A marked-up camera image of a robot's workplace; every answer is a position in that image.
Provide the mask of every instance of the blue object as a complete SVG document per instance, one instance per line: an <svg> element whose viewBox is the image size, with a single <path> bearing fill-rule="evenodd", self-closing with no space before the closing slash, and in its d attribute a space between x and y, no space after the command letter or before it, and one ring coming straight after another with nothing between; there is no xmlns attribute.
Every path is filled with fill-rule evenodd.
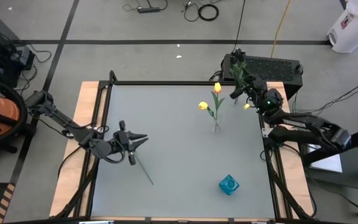
<svg viewBox="0 0 358 224"><path fill-rule="evenodd" d="M232 195L234 191L240 187L239 183L229 174L220 183L219 187L227 195Z"/></svg>

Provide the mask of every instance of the gray floor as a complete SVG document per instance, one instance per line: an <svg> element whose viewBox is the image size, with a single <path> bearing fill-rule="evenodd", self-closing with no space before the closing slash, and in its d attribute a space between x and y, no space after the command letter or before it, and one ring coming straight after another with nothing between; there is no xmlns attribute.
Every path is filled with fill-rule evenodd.
<svg viewBox="0 0 358 224"><path fill-rule="evenodd" d="M125 12L133 0L80 0L68 39L235 39L241 1L217 3L220 15L213 22L189 23L180 12L180 1L168 0L166 11L139 15ZM163 6L163 0L151 1ZM21 39L59 39L73 0L0 0L0 18ZM272 40L286 0L248 0L240 39ZM337 0L292 1L282 26L280 40L325 40L326 33L342 12ZM54 53L56 45L35 45ZM271 45L240 45L248 55L270 56ZM49 92L55 104L73 116L80 84L105 80L114 70L120 80L207 80L219 69L232 45L65 45ZM305 68L304 86L297 109L319 108L358 85L358 49L336 54L325 45L279 45L275 57L300 60ZM36 64L39 69L31 90L40 90L52 60ZM325 110L322 117L340 124L351 133L358 131L358 94ZM66 140L43 124L38 125L22 173L7 212L6 222L47 218L57 182ZM0 182L9 181L16 155L0 157ZM326 186L358 203L358 190ZM321 220L358 223L357 209L336 195L310 184Z"/></svg>

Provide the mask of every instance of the tabletop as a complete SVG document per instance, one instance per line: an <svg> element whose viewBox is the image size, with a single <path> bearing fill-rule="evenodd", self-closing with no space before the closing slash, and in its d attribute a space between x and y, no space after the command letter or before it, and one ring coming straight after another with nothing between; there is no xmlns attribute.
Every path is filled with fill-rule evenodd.
<svg viewBox="0 0 358 224"><path fill-rule="evenodd" d="M99 82L83 82L81 85L81 90L78 95L78 101L76 105L75 114L73 120L79 125L88 124L93 115L93 110L96 101L96 94L98 92ZM285 95L285 90L282 82L267 82L268 88L277 89L284 98L282 110L289 112L289 105L287 97ZM102 92L101 95L101 106L99 107L99 113L97 118L96 126L101 125L102 110L104 106L104 99L106 97L106 91ZM298 145L295 142L286 142L287 145L293 146L295 149L298 149ZM67 146L65 149L65 157L73 152L78 147L78 144L74 140L68 140ZM283 173L285 176L285 181L287 189L294 196L298 204L305 210L309 215L313 213L313 207L310 200L310 194L308 186L306 183L305 173L303 172L303 165L300 157L294 152L291 152L289 149L283 147L280 150L280 155L282 159ZM59 213L63 207L70 201L73 194L76 192L80 182L81 170L84 163L85 151L80 150L74 154L71 159L69 159L66 164L63 166L55 191L55 196L53 198L52 207L50 210L50 216L56 215ZM275 159L272 159L273 166L277 169L275 164ZM277 199L278 199L278 209L280 211L280 216L282 218L286 217L286 211L283 201L283 196L281 191L276 186ZM80 208L80 215L85 215L86 202L89 197L89 186L85 190ZM145 217L91 217L93 220L145 220ZM188 221L227 221L227 218L175 218L175 217L154 217L152 220L188 220ZM266 218L252 217L252 218L235 218L235 221L264 221Z"/></svg>

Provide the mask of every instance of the green leaf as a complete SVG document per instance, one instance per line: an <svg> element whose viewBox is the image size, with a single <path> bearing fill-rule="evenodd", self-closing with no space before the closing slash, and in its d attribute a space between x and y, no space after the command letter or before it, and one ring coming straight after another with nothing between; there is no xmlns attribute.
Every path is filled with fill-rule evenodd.
<svg viewBox="0 0 358 224"><path fill-rule="evenodd" d="M208 110L209 115L211 115L211 117L214 117L214 111L212 111L211 109Z"/></svg>
<svg viewBox="0 0 358 224"><path fill-rule="evenodd" d="M211 91L211 93L214 96L215 109L216 109L216 105L218 104L218 97L216 96L216 94L213 91Z"/></svg>
<svg viewBox="0 0 358 224"><path fill-rule="evenodd" d="M216 105L216 111L218 111L219 107L221 106L222 102L223 102L224 98L221 98L218 102L218 104Z"/></svg>

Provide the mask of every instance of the yellow tulip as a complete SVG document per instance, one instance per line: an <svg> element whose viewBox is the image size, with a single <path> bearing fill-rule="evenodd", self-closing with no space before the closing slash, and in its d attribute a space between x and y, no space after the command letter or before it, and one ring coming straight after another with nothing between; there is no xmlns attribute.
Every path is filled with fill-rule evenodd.
<svg viewBox="0 0 358 224"><path fill-rule="evenodd" d="M221 84L220 83L215 83L214 93L220 93L220 92L222 92Z"/></svg>
<svg viewBox="0 0 358 224"><path fill-rule="evenodd" d="M208 108L208 104L202 101L201 103L199 103L198 108L201 110L205 110L206 108Z"/></svg>

